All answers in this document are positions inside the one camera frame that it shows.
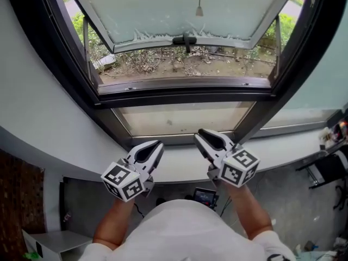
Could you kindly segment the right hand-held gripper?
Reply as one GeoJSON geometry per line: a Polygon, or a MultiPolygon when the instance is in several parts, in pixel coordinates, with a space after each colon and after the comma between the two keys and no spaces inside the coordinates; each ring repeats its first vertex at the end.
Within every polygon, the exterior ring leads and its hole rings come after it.
{"type": "Polygon", "coordinates": [[[194,135],[194,143],[211,163],[207,175],[213,182],[223,181],[240,188],[254,177],[260,158],[241,145],[234,146],[227,135],[201,128],[194,135]]]}

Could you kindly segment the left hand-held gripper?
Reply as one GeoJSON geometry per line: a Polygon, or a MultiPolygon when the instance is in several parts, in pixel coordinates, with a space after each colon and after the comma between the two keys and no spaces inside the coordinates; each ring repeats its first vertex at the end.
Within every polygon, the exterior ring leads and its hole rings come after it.
{"type": "Polygon", "coordinates": [[[133,147],[126,159],[112,162],[101,175],[107,191],[121,201],[129,202],[140,194],[149,195],[154,187],[150,174],[157,168],[164,153],[159,140],[144,142],[133,147]]]}

